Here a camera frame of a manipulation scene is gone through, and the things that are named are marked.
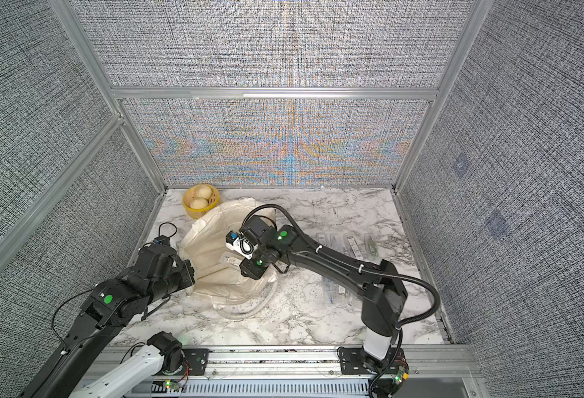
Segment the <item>clear compass case second row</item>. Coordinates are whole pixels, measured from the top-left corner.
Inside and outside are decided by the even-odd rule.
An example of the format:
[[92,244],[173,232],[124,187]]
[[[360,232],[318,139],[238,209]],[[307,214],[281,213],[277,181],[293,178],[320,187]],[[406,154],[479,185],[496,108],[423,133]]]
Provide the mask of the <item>clear compass case second row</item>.
[[351,295],[347,289],[341,285],[335,285],[333,302],[338,305],[346,305],[351,302]]

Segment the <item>clear compass case green label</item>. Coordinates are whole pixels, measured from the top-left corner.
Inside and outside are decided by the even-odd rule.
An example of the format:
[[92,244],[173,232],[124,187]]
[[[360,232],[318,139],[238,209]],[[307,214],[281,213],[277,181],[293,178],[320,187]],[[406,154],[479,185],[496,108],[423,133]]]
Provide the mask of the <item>clear compass case green label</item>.
[[373,239],[373,237],[369,234],[365,235],[364,237],[365,247],[368,255],[368,259],[373,261],[378,257],[378,247]]

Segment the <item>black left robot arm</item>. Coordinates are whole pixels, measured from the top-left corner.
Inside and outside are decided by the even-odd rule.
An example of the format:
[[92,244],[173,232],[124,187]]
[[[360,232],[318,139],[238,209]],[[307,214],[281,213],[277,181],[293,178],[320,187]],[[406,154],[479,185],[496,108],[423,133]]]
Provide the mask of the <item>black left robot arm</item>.
[[103,349],[149,305],[194,285],[191,263],[169,260],[153,269],[134,266],[99,283],[87,297],[60,346],[19,394],[68,397]]

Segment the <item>clear compass case third row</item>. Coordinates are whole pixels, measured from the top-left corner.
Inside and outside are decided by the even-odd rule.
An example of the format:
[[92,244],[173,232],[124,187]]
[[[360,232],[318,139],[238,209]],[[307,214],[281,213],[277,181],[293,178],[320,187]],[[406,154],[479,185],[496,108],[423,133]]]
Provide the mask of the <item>clear compass case third row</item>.
[[220,262],[234,267],[239,267],[239,265],[242,263],[242,260],[235,257],[234,255],[229,255],[226,253],[221,257]]

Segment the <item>clear compass case white label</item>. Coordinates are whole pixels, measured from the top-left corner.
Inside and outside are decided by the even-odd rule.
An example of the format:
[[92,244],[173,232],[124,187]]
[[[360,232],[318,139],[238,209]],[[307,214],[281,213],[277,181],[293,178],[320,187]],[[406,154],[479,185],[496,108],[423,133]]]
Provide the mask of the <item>clear compass case white label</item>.
[[353,235],[348,235],[345,237],[346,242],[348,243],[348,246],[353,254],[353,256],[357,259],[357,260],[362,260],[363,259],[363,253],[360,250],[360,247],[358,245],[358,242],[356,241],[356,238]]

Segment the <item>cream canvas tote bag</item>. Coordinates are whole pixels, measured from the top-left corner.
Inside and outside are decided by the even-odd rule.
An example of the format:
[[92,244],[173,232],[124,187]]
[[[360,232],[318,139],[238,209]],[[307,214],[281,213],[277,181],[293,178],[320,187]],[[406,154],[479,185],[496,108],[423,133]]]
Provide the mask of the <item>cream canvas tote bag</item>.
[[225,202],[196,220],[178,244],[179,256],[194,268],[191,295],[226,319],[256,316],[270,303],[279,285],[272,269],[260,280],[242,276],[242,253],[226,245],[227,233],[237,231],[245,216],[258,206],[260,202],[253,198]]

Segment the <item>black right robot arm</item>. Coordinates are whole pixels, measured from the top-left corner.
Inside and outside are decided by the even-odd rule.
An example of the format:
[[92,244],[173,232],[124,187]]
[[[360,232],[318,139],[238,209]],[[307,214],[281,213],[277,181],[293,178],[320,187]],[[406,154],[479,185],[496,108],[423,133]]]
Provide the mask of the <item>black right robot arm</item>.
[[396,341],[396,325],[408,293],[388,261],[379,265],[358,261],[320,245],[289,225],[280,230],[268,225],[244,226],[227,233],[226,245],[244,257],[240,263],[244,277],[260,280],[268,268],[283,263],[313,271],[357,295],[367,328],[360,351],[362,366],[378,374],[391,364],[391,343]]

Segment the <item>clear compass case blue parts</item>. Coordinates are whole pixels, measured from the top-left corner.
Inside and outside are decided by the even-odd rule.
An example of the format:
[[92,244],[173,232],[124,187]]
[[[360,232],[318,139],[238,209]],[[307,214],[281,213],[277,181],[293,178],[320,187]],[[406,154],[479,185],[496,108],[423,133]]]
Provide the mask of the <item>clear compass case blue parts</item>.
[[328,278],[323,278],[323,298],[326,304],[337,303],[338,285]]

